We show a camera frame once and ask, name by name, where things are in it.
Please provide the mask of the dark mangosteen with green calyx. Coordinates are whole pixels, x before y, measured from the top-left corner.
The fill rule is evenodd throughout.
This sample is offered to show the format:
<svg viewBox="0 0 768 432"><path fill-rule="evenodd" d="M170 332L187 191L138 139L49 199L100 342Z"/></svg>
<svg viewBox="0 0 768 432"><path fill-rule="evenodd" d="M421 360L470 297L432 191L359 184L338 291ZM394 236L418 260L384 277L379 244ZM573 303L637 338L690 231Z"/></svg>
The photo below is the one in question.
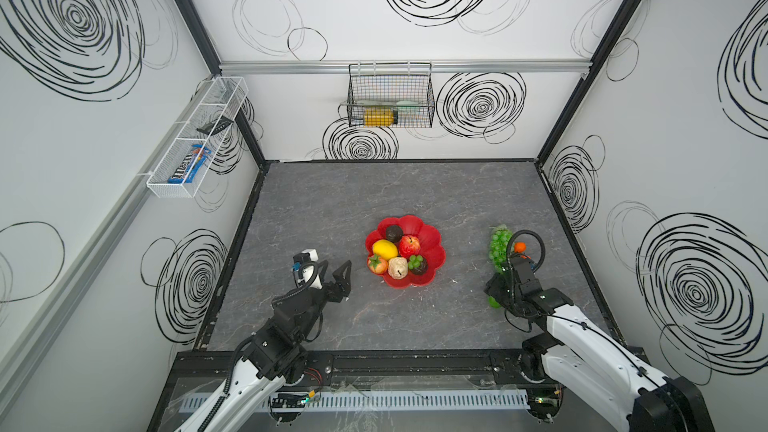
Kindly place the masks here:
<svg viewBox="0 0 768 432"><path fill-rule="evenodd" d="M412 255L408 259L409 273L415 276L422 276L426 273L428 263L421 255Z"/></svg>

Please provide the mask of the yellow fake lemon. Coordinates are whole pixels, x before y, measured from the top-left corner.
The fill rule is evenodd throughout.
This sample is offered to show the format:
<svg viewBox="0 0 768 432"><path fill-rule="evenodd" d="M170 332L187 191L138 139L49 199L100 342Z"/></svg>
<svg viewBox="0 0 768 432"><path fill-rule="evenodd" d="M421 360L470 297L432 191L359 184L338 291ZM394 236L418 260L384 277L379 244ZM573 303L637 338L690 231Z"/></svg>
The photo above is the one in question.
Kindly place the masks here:
<svg viewBox="0 0 768 432"><path fill-rule="evenodd" d="M372 252L386 261L399 256L397 245L386 239L380 239L376 241L372 245Z"/></svg>

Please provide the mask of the fake red apple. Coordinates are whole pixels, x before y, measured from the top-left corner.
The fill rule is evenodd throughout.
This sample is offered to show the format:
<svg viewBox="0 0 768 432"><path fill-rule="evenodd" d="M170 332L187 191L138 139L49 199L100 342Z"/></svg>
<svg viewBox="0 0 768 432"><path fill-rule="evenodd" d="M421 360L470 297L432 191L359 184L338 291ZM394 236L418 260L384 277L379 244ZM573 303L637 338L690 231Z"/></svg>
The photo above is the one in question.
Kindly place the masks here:
<svg viewBox="0 0 768 432"><path fill-rule="evenodd" d="M412 256L418 256L421 253L421 243L415 235L404 235L398 244L399 254L410 259Z"/></svg>

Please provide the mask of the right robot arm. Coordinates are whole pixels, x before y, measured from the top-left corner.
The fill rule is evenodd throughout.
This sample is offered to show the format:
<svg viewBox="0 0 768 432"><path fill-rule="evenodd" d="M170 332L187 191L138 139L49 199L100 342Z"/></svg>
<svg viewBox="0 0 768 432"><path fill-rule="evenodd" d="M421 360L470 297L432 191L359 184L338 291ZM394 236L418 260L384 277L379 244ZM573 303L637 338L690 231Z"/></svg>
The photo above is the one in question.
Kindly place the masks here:
<svg viewBox="0 0 768 432"><path fill-rule="evenodd" d="M543 289L536 262L507 258L485 292L508 313L540 328L524 341L520 370L530 382L552 379L618 431L711 431L699 388L672 378L600 330L556 288Z"/></svg>

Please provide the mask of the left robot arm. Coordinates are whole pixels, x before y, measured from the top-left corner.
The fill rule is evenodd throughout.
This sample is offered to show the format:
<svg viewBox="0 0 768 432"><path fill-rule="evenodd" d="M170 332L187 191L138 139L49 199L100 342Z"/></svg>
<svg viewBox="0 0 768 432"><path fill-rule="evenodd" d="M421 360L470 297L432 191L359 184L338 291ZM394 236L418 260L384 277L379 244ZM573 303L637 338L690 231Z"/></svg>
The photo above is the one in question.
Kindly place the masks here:
<svg viewBox="0 0 768 432"><path fill-rule="evenodd" d="M273 316L236 346L223 383L179 431L237 431L273 393L301 379L310 332L320 326L327 303L340 303L351 292L349 260L330 281L325 279L327 271L326 260L294 267L298 285L272 299Z"/></svg>

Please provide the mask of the fake red strawberry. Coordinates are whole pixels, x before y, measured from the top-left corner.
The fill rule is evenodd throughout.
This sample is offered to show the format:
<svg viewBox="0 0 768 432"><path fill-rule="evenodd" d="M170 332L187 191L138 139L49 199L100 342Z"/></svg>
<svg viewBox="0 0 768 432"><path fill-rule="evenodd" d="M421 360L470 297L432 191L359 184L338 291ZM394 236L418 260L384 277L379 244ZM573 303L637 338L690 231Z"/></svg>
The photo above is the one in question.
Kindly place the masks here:
<svg viewBox="0 0 768 432"><path fill-rule="evenodd" d="M367 259L367 267L376 275L384 275L388 272L389 262L378 254L373 254Z"/></svg>

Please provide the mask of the black fake avocado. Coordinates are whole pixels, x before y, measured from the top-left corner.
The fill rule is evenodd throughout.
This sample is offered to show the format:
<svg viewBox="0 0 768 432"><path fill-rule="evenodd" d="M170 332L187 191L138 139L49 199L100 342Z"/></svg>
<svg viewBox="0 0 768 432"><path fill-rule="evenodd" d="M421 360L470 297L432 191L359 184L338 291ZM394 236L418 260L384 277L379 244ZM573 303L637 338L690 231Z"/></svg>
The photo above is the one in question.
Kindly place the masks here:
<svg viewBox="0 0 768 432"><path fill-rule="evenodd" d="M391 224L385 229L385 239L393 244L399 244L403 235L403 229L397 224Z"/></svg>

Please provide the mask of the red flower-shaped fruit bowl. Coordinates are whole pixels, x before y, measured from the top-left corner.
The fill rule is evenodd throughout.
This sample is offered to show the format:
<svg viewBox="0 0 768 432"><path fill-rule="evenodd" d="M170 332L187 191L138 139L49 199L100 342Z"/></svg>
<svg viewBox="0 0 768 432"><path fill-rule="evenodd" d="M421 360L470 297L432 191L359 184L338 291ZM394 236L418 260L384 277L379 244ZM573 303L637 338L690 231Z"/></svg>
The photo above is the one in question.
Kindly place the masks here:
<svg viewBox="0 0 768 432"><path fill-rule="evenodd" d="M422 276L408 273L408 276L403 280L392 279L388 272L384 275L373 274L380 277L388 286L396 289L429 285L435 279L437 271L444 265L446 252L442 247L440 232L435 227L425 224L417 216L388 217L380 221L378 226L366 238L367 259L374 254L372 252L372 245L380 239L385 239L385 229L391 224L399 225L403 229L404 235L415 235L419 238L421 243L421 253L419 255L426 259L428 263L427 271Z"/></svg>

